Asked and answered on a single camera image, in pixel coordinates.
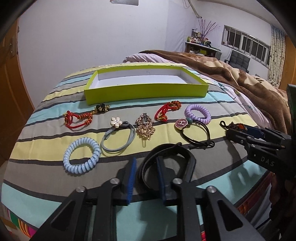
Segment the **green box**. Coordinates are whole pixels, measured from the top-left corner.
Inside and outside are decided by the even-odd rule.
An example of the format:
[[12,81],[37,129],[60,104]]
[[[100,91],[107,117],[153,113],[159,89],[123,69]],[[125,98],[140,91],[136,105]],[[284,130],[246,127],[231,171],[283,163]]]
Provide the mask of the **green box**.
[[88,105],[155,97],[205,97],[209,85],[181,66],[125,65],[93,73],[84,94]]

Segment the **hair tie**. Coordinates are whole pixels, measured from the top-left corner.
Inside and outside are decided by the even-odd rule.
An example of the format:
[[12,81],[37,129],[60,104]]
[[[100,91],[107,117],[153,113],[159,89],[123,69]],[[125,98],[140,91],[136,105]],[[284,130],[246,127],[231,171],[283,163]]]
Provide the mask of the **hair tie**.
[[[68,127],[69,129],[76,129],[82,126],[87,126],[92,122],[92,118],[94,114],[97,113],[102,113],[102,112],[107,112],[109,110],[110,106],[109,105],[105,105],[104,103],[102,104],[98,104],[93,111],[89,112],[89,113],[84,113],[81,115],[75,114],[71,111],[67,111],[65,114],[63,114],[63,116],[65,117],[65,125],[66,127]],[[71,126],[72,122],[73,122],[73,117],[76,117],[78,120],[80,119],[87,119],[85,122],[83,122],[82,124],[76,125],[76,126]]]
[[[192,123],[198,123],[200,124],[206,131],[207,133],[207,140],[206,141],[196,141],[196,140],[193,140],[191,139],[190,137],[186,136],[184,134],[184,129],[186,127],[189,127]],[[194,147],[193,148],[190,148],[190,149],[194,149],[194,148],[202,148],[202,149],[207,149],[207,148],[212,148],[215,146],[215,142],[213,140],[211,140],[211,136],[210,136],[210,131],[208,129],[208,127],[201,121],[199,120],[193,120],[189,117],[187,117],[186,119],[185,118],[182,118],[182,119],[179,119],[175,122],[175,128],[177,130],[180,130],[181,131],[181,136],[187,140],[189,143],[193,144]]]
[[[192,112],[191,112],[192,110],[200,111],[204,115],[205,119],[196,117],[194,114],[192,114]],[[191,105],[187,106],[184,114],[186,117],[191,118],[193,120],[200,121],[200,122],[204,123],[205,125],[209,124],[211,121],[210,112],[206,108],[204,108],[203,106],[198,105],[198,104],[191,104]]]
[[[119,117],[112,117],[111,118],[111,125],[112,127],[106,131],[106,133],[104,134],[103,138],[102,138],[102,141],[101,141],[101,148],[104,149],[105,151],[107,152],[117,152],[117,151],[121,151],[125,148],[127,148],[131,143],[132,141],[135,139],[135,136],[136,136],[136,129],[134,128],[133,125],[131,125],[129,122],[127,121],[121,121]],[[122,129],[122,128],[126,128],[126,127],[129,127],[131,129],[131,132],[130,132],[130,135],[128,137],[128,141],[125,145],[123,145],[122,147],[120,148],[117,148],[117,149],[108,149],[107,147],[104,146],[104,141],[107,140],[109,138],[109,136],[111,135],[111,133],[117,129]]]
[[168,102],[163,105],[155,114],[154,119],[157,121],[167,122],[168,117],[165,115],[169,109],[171,110],[179,110],[181,108],[181,102],[178,100],[174,100],[172,102]]
[[[86,161],[83,164],[79,165],[71,165],[70,164],[70,156],[73,153],[75,149],[77,149],[79,146],[87,144],[91,146],[94,150],[92,157]],[[73,174],[82,174],[86,173],[87,171],[91,170],[94,168],[94,166],[97,164],[99,161],[100,155],[102,151],[99,148],[98,143],[89,137],[82,137],[77,139],[76,141],[73,141],[70,146],[66,149],[64,158],[63,158],[63,163],[64,167],[68,172],[71,172]]]

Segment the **red braided cord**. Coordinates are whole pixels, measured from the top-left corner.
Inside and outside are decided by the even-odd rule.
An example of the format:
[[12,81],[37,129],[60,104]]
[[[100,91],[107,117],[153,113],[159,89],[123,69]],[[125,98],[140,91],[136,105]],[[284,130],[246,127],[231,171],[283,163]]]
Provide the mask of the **red braided cord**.
[[[92,117],[93,115],[91,113],[84,113],[82,115],[77,115],[73,112],[70,112],[69,110],[64,114],[65,116],[65,124],[69,129],[75,129],[75,128],[79,128],[85,125],[89,125],[92,122]],[[77,125],[77,126],[71,126],[72,122],[73,122],[73,116],[76,117],[77,119],[85,119],[88,118],[88,120],[86,120],[84,123]]]
[[172,102],[168,102],[165,105],[163,105],[155,114],[154,119],[157,121],[164,121],[167,122],[168,121],[168,117],[165,115],[169,109],[171,110],[178,110],[181,108],[181,103],[180,101],[172,101]]

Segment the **window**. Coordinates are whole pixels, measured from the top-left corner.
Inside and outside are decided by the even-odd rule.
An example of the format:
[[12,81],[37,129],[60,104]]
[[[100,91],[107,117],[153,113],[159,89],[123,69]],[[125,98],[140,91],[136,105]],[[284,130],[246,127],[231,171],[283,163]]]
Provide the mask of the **window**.
[[222,44],[249,55],[268,67],[270,46],[238,29],[224,26]]

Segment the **colorful fabric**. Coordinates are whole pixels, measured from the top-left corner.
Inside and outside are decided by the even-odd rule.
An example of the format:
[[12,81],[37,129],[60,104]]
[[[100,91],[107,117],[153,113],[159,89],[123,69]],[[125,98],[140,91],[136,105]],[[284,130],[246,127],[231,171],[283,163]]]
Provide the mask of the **colorful fabric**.
[[[95,70],[109,68],[101,66],[68,76],[40,103],[15,144],[2,185],[1,201],[13,223],[24,234],[31,236],[31,229],[37,230],[77,186],[100,186],[115,177],[117,171],[131,157],[137,159],[139,166],[149,151],[160,144],[182,142],[184,147],[188,147],[189,144],[175,131],[173,125],[177,119],[184,117],[184,110],[189,104],[200,104],[209,110],[212,121],[208,128],[211,138],[216,142],[214,149],[191,150],[197,159],[192,178],[196,186],[206,188],[214,185],[235,204],[261,182],[266,170],[247,160],[247,153],[242,145],[226,140],[225,130],[219,125],[224,120],[226,123],[233,121],[256,126],[253,119],[221,87],[212,84],[210,78],[182,64],[169,65],[183,66],[209,83],[206,96],[106,103],[110,105],[109,112],[94,115],[89,126],[74,131],[68,129],[63,118],[67,110],[83,113],[94,108],[86,104],[83,90]],[[120,116],[123,120],[134,123],[143,112],[154,116],[161,106],[172,100],[179,100],[182,103],[181,109],[167,112],[167,123],[154,123],[156,131],[150,141],[136,137],[119,154],[103,151],[99,163],[85,175],[76,176],[65,172],[63,153],[72,141],[79,137],[101,140],[110,127],[112,116]],[[197,126],[192,126],[186,134],[198,141],[207,139],[206,133]],[[106,140],[105,145],[111,149],[122,146],[128,135],[128,129],[120,130],[116,137]],[[73,152],[70,162],[83,163],[90,153],[88,147],[81,147],[79,151]],[[180,168],[170,159],[166,161],[166,165],[175,172]],[[156,241],[176,236],[176,207],[164,207],[160,199],[149,195],[138,182],[135,184],[132,203],[128,207],[116,207],[116,210],[118,241]]]

